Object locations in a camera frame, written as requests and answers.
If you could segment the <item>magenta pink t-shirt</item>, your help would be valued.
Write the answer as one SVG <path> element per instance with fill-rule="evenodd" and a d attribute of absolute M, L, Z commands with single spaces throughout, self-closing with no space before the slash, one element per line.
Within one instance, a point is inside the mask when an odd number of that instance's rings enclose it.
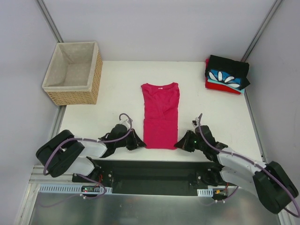
<path fill-rule="evenodd" d="M 148 149 L 174 150 L 178 141 L 180 89 L 176 82 L 141 85 L 144 99 L 143 141 Z"/>

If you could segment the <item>red t-shirt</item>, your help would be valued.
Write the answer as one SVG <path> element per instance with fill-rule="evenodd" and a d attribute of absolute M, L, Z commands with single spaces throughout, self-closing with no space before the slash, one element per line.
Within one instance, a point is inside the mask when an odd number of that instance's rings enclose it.
<path fill-rule="evenodd" d="M 241 94 L 239 91 L 236 91 L 230 87 L 218 83 L 209 82 L 208 79 L 205 80 L 205 87 L 210 90 L 217 90 L 217 91 L 222 91 L 222 92 L 227 92 L 227 93 L 232 93 L 237 95 Z"/>

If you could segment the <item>light teal t-shirt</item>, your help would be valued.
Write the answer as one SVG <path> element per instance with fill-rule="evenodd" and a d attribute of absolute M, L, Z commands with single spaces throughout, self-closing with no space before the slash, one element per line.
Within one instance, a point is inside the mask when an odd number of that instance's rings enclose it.
<path fill-rule="evenodd" d="M 234 90 L 236 90 L 236 91 L 239 91 L 240 93 L 242 93 L 242 92 L 244 91 L 243 89 L 241 89 L 241 88 L 238 86 L 238 84 L 235 84 L 235 83 L 233 83 L 233 84 L 225 84 L 225 83 L 213 81 L 213 80 L 211 80 L 211 79 L 208 79 L 208 81 L 211 82 L 211 83 L 222 84 L 222 85 L 227 86 L 227 87 L 230 87 L 230 88 L 232 88 L 232 89 L 234 89 Z"/>

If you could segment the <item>black printed t-shirt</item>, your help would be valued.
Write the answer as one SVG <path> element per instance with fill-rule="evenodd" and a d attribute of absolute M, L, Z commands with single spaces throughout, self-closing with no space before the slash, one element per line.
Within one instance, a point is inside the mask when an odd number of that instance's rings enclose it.
<path fill-rule="evenodd" d="M 250 85 L 247 78 L 249 64 L 216 55 L 210 55 L 205 78 L 225 84 L 238 84 L 241 89 Z"/>

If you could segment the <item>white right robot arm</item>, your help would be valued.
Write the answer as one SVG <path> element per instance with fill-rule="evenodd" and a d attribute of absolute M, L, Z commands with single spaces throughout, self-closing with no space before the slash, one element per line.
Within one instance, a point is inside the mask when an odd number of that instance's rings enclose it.
<path fill-rule="evenodd" d="M 200 150 L 215 166 L 201 176 L 207 185 L 232 183 L 252 193 L 271 213 L 278 214 L 289 203 L 295 202 L 299 192 L 282 166 L 256 162 L 236 153 L 228 145 L 217 142 L 206 125 L 188 130 L 174 145 L 187 152 Z"/>

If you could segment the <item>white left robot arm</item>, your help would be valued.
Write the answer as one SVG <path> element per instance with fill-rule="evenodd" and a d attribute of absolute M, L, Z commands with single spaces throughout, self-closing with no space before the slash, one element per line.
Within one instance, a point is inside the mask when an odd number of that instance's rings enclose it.
<path fill-rule="evenodd" d="M 96 140 L 75 138 L 71 131 L 63 130 L 40 147 L 36 157 L 44 166 L 44 173 L 53 178 L 64 173 L 79 173 L 88 182 L 95 182 L 99 171 L 90 157 L 106 158 L 117 148 L 136 150 L 146 146 L 133 128 L 117 124 Z"/>

